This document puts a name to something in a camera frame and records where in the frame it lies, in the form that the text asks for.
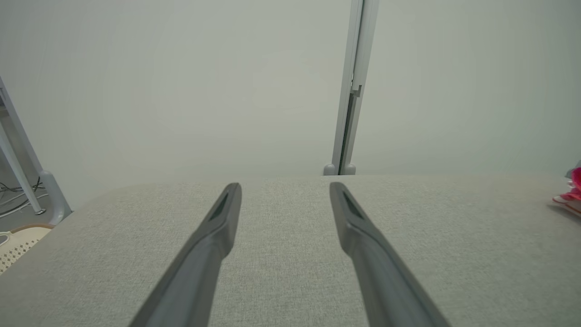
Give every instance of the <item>gray floor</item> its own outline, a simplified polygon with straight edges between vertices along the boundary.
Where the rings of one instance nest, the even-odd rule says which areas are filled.
[[[44,190],[38,190],[36,192],[37,196],[45,194]],[[6,200],[18,195],[18,193],[10,193],[4,195]],[[18,204],[22,203],[26,199],[25,196],[21,196],[18,199],[12,201],[10,204],[3,205],[0,207],[0,212],[11,209]],[[35,215],[34,210],[31,206],[22,208],[20,211],[8,215],[6,217],[0,218],[0,232],[7,232],[14,228],[18,228],[24,225],[29,225],[32,223],[48,223],[52,218],[52,203],[50,197],[43,197],[38,199],[38,203],[42,208],[46,209],[46,212],[41,215]]]

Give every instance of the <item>gray textured cloth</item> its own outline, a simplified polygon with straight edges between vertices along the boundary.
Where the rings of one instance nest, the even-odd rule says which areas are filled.
[[[242,182],[212,326],[364,326],[328,195],[344,182],[453,326],[579,326],[581,224],[551,176]],[[224,184],[95,199],[0,276],[2,326],[126,326]]]

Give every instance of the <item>white wall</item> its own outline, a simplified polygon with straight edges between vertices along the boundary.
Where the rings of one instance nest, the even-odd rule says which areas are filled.
[[[117,187],[321,175],[349,0],[7,0],[2,76],[72,209]]]
[[[580,140],[581,2],[379,4],[358,174],[562,176]]]

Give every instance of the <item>pink fabric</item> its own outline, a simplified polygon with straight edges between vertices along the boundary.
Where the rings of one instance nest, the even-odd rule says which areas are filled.
[[[581,201],[581,167],[573,169],[571,172],[571,179],[573,180],[574,188],[565,194],[561,194],[561,198],[567,201]]]

